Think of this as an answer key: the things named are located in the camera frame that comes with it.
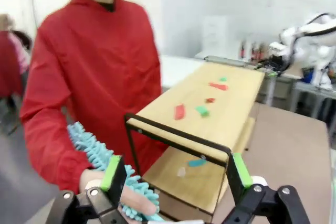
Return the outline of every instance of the lower shelf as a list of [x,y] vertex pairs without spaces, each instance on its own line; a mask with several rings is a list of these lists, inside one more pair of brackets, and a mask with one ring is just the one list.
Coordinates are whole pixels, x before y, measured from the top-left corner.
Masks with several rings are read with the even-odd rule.
[[[244,151],[254,125],[255,119],[248,118],[233,150],[234,152],[241,153]],[[213,215],[218,194],[219,200],[221,200],[228,187],[228,181],[225,177],[222,190],[219,193],[224,168],[210,162],[201,167],[188,167],[187,162],[197,159],[199,158],[169,147],[143,176],[143,180],[154,188],[209,215]],[[186,168],[184,177],[177,176],[181,167]]]

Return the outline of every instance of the jacket sleeve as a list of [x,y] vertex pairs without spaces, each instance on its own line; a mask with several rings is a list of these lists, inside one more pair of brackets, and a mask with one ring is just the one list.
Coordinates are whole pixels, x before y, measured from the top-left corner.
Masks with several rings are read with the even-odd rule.
[[20,112],[33,168],[60,190],[79,191],[81,173],[91,168],[86,153],[75,150],[61,112],[70,97],[56,53],[39,30]]

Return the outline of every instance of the red jacket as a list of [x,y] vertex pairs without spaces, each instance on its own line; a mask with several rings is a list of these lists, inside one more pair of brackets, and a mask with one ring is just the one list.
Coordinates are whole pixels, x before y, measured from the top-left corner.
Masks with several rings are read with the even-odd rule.
[[[38,29],[21,110],[30,161],[61,190],[77,192],[86,154],[76,151],[61,107],[134,165],[123,116],[161,94],[160,63],[149,19],[137,4],[115,0],[109,12],[93,0],[72,0]],[[141,172],[166,149],[134,135]]]
[[0,98],[23,94],[15,46],[7,31],[0,31]]

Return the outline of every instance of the wooden shelf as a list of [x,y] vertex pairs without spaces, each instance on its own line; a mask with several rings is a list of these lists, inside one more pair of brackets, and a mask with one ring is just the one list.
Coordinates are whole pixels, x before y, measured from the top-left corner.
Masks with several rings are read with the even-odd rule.
[[[223,84],[228,86],[228,91],[222,91],[208,85],[210,82],[219,83],[222,77],[227,79]],[[263,78],[264,73],[258,71],[205,63],[137,115],[225,145],[232,150],[237,144],[239,134],[255,102]],[[216,102],[206,104],[210,116],[202,118],[195,108],[205,104],[204,101],[207,98],[215,98]],[[186,107],[186,117],[176,121],[174,108],[181,103]],[[128,123],[219,161],[227,159],[227,156],[219,150],[195,143],[138,120],[130,119]]]
[[[253,132],[255,119],[248,118],[240,133],[234,152],[243,152]],[[172,147],[156,161],[143,176],[143,180],[185,203],[212,215],[215,211],[224,168],[207,162],[196,168],[187,166],[187,162],[198,159]],[[186,176],[178,177],[177,171],[186,167]],[[225,178],[219,200],[228,186]]]

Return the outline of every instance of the red paper scrap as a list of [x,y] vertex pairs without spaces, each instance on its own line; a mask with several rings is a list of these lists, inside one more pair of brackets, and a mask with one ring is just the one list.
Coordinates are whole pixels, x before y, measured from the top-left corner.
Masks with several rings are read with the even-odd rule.
[[175,107],[175,120],[181,120],[185,117],[185,107],[183,104]]
[[207,98],[207,99],[205,99],[206,103],[214,103],[215,101],[216,101],[215,98]]
[[209,83],[209,86],[226,91],[229,89],[229,87],[227,85],[222,85],[222,84],[215,84],[213,82]]

